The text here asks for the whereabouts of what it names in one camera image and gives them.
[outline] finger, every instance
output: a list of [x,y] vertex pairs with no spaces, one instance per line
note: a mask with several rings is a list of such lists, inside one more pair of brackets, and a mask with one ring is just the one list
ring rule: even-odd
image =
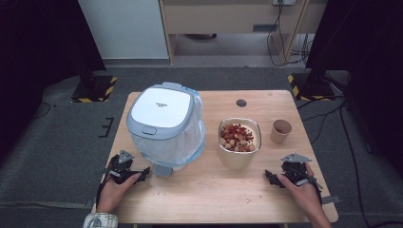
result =
[[314,173],[314,171],[312,171],[312,168],[311,168],[311,165],[309,165],[309,163],[305,163],[305,168],[306,168],[306,173],[309,175],[309,176],[314,176],[315,175],[315,173]]
[[124,188],[124,190],[127,190],[131,185],[133,185],[134,182],[136,182],[136,180],[141,176],[141,173],[137,173],[135,175],[130,176],[130,178],[128,178],[125,182],[123,182],[121,184],[122,188]]
[[287,188],[290,192],[293,192],[296,186],[290,182],[286,177],[281,174],[277,174],[278,180]]

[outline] person's right hand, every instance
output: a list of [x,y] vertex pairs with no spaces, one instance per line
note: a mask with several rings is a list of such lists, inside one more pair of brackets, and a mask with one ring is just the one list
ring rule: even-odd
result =
[[[314,172],[311,166],[308,163],[305,163],[305,166],[307,174],[313,176]],[[305,212],[308,220],[311,221],[313,227],[332,227],[317,198],[317,191],[311,183],[306,182],[301,186],[296,186],[281,174],[278,174],[278,179],[290,191],[298,206]]]

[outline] plaid sleeve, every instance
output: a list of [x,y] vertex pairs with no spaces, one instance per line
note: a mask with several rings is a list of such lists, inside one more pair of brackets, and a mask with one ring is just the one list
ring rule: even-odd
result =
[[117,228],[118,217],[108,213],[92,213],[86,216],[83,228]]

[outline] bowl of nuts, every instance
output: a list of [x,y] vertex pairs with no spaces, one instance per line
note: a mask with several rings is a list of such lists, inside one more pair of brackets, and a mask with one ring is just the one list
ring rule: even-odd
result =
[[248,166],[260,150],[260,129],[256,122],[249,119],[229,118],[219,127],[219,158],[232,170]]

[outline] wooden table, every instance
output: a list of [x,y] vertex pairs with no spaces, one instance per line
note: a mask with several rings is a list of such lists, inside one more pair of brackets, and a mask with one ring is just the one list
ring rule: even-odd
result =
[[[150,165],[136,150],[126,127],[126,115],[139,95],[128,96],[109,158],[121,149],[136,156],[132,170]],[[308,219],[286,189],[271,185],[264,170],[281,173],[283,156],[292,152],[311,158],[322,197],[329,196],[317,159],[309,143],[293,97],[285,90],[200,91],[206,145],[201,155],[183,170],[164,178],[150,173],[145,182],[132,186],[116,210],[120,223],[290,223]],[[236,105],[238,99],[247,106]],[[221,120],[248,118],[260,127],[261,149],[252,163],[241,171],[232,171],[218,157],[218,127]],[[284,119],[293,131],[283,144],[270,140],[274,120]],[[329,220],[338,215],[333,203],[323,205]]]

